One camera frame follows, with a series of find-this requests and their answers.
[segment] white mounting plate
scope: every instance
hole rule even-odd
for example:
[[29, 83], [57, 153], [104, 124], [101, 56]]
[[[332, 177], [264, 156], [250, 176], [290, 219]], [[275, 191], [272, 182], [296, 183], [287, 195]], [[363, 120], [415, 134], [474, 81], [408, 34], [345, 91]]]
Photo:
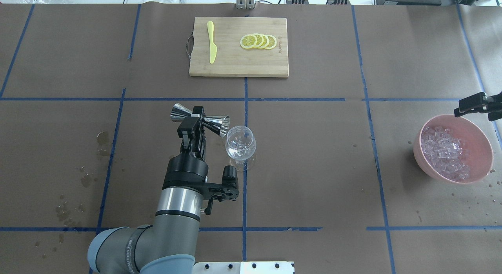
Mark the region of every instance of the white mounting plate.
[[295, 263], [291, 261], [226, 261], [196, 263], [192, 274], [294, 274]]

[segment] black band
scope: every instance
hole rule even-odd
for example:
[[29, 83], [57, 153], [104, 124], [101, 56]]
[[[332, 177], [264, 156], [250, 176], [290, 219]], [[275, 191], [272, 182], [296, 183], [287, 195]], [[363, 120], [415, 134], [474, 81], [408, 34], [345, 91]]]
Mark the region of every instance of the black band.
[[186, 216], [186, 217], [190, 217], [192, 219], [195, 219], [197, 221], [200, 222], [200, 217], [193, 214], [193, 213], [190, 213], [190, 212], [186, 212], [186, 211], [179, 211], [179, 210], [159, 210], [155, 213], [155, 216], [157, 215], [163, 215], [163, 214], [169, 214], [169, 215], [181, 215], [181, 216]]
[[127, 271], [130, 274], [140, 273], [140, 269], [138, 269], [135, 260], [136, 244], [138, 243], [138, 239], [140, 238], [141, 234], [143, 234], [143, 232], [149, 227], [152, 227], [152, 225], [142, 225], [136, 228], [136, 230], [133, 232], [133, 234], [131, 234], [129, 240], [127, 241], [127, 245], [125, 246], [125, 264], [127, 265]]

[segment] cutting board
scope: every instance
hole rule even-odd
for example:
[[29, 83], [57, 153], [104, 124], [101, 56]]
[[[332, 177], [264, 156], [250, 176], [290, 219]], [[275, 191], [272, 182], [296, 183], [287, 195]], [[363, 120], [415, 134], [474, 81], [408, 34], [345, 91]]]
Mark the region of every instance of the cutting board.
[[[216, 60], [209, 63], [207, 22], [215, 24]], [[243, 49], [240, 39], [247, 34], [273, 35], [275, 48]], [[204, 77], [278, 77], [289, 75], [286, 18], [196, 17], [190, 76]]]

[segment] knife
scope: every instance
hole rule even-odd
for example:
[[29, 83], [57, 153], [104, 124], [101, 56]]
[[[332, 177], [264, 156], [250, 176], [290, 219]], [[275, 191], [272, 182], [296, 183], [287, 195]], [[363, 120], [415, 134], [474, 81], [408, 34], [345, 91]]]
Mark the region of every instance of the knife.
[[216, 52], [218, 51], [218, 47], [215, 45], [215, 24], [213, 21], [207, 22], [207, 32], [209, 34], [209, 62], [213, 64], [216, 59]]

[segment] wine glass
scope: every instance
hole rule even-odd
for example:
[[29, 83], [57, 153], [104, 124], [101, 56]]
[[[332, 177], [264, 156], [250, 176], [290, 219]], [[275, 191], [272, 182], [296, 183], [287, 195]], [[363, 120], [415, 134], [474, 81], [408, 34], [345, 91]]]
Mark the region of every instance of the wine glass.
[[249, 170], [253, 165], [256, 138], [246, 126], [233, 127], [226, 133], [225, 149], [237, 171]]

